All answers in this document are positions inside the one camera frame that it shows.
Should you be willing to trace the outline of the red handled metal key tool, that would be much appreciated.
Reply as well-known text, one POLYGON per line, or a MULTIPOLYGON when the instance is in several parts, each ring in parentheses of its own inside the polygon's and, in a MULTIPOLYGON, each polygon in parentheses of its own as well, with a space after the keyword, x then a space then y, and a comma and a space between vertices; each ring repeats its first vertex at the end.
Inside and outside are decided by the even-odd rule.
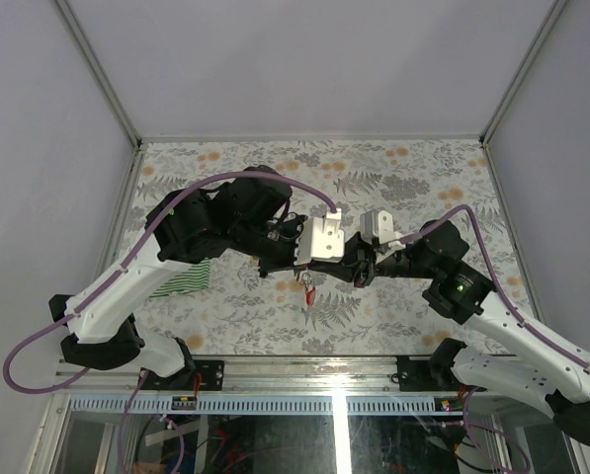
POLYGON ((316 297, 316 286, 313 284, 312 275, 309 271, 301 271, 298 273, 296 279, 303 287, 306 306, 311 307, 316 297))

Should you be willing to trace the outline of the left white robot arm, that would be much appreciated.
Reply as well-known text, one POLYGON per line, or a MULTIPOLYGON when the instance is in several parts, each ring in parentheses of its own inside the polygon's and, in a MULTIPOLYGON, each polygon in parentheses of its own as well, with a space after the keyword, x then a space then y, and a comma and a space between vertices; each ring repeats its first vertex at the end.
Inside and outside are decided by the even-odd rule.
POLYGON ((65 361, 96 370, 133 362, 173 389, 188 387, 196 369, 187 344, 145 328, 134 310, 173 277, 227 250, 290 268, 293 241, 268 235, 281 225, 301 227, 278 215, 294 189, 325 197, 265 166, 214 175, 169 193, 146 216, 132 247, 88 288, 51 299, 54 322, 68 330, 60 343, 65 361))

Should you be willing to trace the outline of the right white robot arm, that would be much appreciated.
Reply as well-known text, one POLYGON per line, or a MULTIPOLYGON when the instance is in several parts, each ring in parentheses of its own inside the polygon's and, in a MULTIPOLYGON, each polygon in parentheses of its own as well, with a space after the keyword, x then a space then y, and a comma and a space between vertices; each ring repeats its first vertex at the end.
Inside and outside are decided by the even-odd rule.
POLYGON ((440 316, 491 338, 516 362, 501 361, 446 338, 429 361, 440 389, 459 385, 494 390, 547 415, 566 435, 590 446, 590 353, 523 314, 495 275, 464 262, 467 242, 450 221, 427 222, 418 233, 393 230, 385 211, 364 217, 364 231, 346 239, 340 217, 329 212, 303 225, 296 262, 356 287, 376 277, 429 280, 424 299, 440 316))

